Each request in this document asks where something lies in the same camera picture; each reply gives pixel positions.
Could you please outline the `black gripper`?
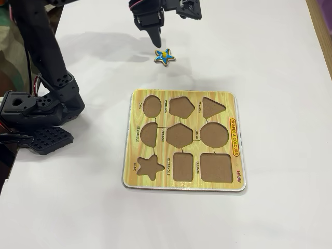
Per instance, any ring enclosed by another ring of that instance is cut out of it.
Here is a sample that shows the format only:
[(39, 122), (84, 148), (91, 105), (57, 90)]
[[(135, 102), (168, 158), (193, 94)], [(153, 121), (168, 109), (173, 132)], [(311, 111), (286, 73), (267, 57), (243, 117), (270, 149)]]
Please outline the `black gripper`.
[(129, 9), (133, 13), (137, 28), (147, 30), (155, 47), (161, 48), (161, 26), (164, 24), (164, 11), (175, 10), (179, 1), (172, 0), (131, 0)]

